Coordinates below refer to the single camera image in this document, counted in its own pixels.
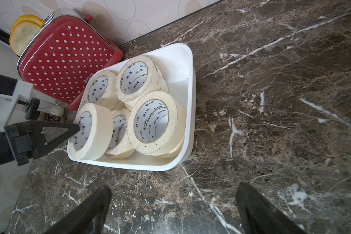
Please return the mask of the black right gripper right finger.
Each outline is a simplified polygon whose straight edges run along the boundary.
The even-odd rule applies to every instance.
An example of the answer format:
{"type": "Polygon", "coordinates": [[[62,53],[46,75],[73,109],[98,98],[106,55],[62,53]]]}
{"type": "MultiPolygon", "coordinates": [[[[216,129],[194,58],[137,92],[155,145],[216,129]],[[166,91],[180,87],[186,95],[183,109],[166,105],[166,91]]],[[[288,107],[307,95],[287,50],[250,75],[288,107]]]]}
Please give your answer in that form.
{"type": "Polygon", "coordinates": [[[247,234],[306,233],[248,183],[239,185],[236,202],[247,234]]]}

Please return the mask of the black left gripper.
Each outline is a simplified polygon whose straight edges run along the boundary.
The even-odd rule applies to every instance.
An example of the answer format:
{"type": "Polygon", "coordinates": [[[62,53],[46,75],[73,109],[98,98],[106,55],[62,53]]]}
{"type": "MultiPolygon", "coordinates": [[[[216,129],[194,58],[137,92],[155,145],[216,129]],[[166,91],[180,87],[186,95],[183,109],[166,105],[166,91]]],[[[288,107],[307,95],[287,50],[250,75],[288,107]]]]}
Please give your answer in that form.
{"type": "Polygon", "coordinates": [[[30,137],[26,134],[28,124],[12,124],[0,131],[0,165],[16,161],[19,166],[33,159],[42,158],[80,130],[75,123],[30,121],[30,137]]]}

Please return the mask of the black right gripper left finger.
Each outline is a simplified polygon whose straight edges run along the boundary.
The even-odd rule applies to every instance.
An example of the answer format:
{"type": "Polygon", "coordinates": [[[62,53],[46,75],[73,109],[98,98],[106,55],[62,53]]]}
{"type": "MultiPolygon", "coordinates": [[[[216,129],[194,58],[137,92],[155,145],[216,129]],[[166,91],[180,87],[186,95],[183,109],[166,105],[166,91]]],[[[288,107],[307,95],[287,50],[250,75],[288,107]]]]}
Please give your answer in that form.
{"type": "Polygon", "coordinates": [[[98,188],[46,234],[100,234],[106,220],[112,192],[106,185],[98,188]]]}

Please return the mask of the cream masking tape roll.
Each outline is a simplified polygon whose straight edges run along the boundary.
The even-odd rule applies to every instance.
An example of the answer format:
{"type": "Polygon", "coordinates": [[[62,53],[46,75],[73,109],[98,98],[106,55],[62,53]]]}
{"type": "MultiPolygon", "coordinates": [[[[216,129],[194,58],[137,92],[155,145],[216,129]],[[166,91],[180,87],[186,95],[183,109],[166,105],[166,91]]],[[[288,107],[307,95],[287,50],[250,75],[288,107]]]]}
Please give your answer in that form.
{"type": "Polygon", "coordinates": [[[77,112],[74,123],[80,130],[68,139],[68,157],[74,161],[101,158],[112,138],[114,122],[111,111],[88,103],[77,112]]]}
{"type": "Polygon", "coordinates": [[[120,102],[115,90],[117,78],[111,70],[96,72],[87,83],[80,108],[85,104],[93,103],[112,111],[120,102]]]}
{"type": "Polygon", "coordinates": [[[122,108],[112,112],[113,132],[104,155],[112,159],[125,159],[135,151],[128,139],[127,125],[131,112],[122,108]]]}
{"type": "Polygon", "coordinates": [[[130,59],[120,70],[115,90],[118,99],[132,111],[144,95],[154,91],[168,93],[168,85],[154,61],[141,55],[130,59]]]}
{"type": "Polygon", "coordinates": [[[133,107],[127,124],[133,148],[156,158],[175,158],[186,130],[186,111],[168,93],[150,92],[133,107]]]}

